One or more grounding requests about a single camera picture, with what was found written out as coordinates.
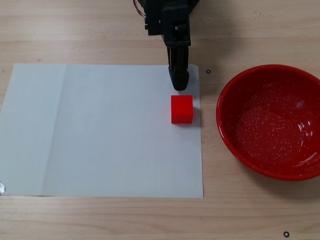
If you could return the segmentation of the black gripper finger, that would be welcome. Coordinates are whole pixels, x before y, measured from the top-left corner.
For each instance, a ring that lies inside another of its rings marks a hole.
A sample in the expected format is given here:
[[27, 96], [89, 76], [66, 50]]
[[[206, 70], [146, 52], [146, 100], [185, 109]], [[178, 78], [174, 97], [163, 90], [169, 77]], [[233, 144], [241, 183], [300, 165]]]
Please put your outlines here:
[[176, 91], [184, 91], [189, 82], [189, 48], [178, 46], [172, 49], [172, 84]]
[[174, 64], [172, 58], [172, 51], [171, 48], [167, 48], [167, 57], [168, 57], [168, 71], [170, 75], [170, 79], [172, 82], [173, 87], [175, 88], [175, 76], [174, 76]]

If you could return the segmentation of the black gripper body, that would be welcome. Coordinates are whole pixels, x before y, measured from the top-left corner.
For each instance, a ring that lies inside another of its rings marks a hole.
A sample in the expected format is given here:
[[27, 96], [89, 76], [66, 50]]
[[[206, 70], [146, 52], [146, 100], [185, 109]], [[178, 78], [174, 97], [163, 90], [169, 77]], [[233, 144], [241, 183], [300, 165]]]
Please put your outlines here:
[[161, 30], [168, 48], [190, 46], [189, 9], [186, 6], [164, 8], [161, 12]]

